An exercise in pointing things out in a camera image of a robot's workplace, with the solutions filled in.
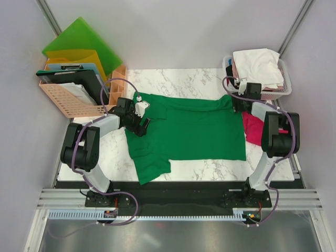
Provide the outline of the green t shirt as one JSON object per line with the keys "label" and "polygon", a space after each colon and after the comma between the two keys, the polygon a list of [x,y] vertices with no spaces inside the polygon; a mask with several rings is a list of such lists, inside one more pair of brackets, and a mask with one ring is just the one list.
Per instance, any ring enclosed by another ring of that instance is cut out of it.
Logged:
{"label": "green t shirt", "polygon": [[141,97],[150,105],[144,115],[150,119],[146,135],[125,130],[141,185],[170,173],[170,161],[246,160],[242,116],[233,111],[229,95],[218,100]]}

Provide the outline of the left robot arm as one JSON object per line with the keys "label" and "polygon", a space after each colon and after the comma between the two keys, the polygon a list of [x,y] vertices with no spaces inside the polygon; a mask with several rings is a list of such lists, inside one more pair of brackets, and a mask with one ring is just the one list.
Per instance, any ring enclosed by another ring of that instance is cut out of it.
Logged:
{"label": "left robot arm", "polygon": [[99,118],[86,124],[71,123],[61,149],[60,160],[67,164],[74,173],[83,177],[91,191],[98,193],[97,201],[103,206],[111,206],[115,201],[115,193],[111,190],[111,181],[100,168],[100,139],[106,134],[126,128],[133,134],[142,137],[150,119],[144,119],[150,104],[138,98],[137,102],[119,97],[117,105]]}

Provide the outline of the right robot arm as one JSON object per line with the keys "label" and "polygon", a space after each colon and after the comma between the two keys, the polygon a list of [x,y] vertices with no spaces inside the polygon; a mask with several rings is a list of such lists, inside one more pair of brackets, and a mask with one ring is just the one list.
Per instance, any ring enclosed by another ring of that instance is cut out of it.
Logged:
{"label": "right robot arm", "polygon": [[262,101],[260,83],[247,83],[243,93],[232,94],[232,102],[235,112],[246,112],[263,122],[260,137],[262,155],[246,181],[248,189],[240,194],[241,202],[251,207],[259,201],[258,191],[270,189],[271,174],[279,162],[298,152],[300,116]]}

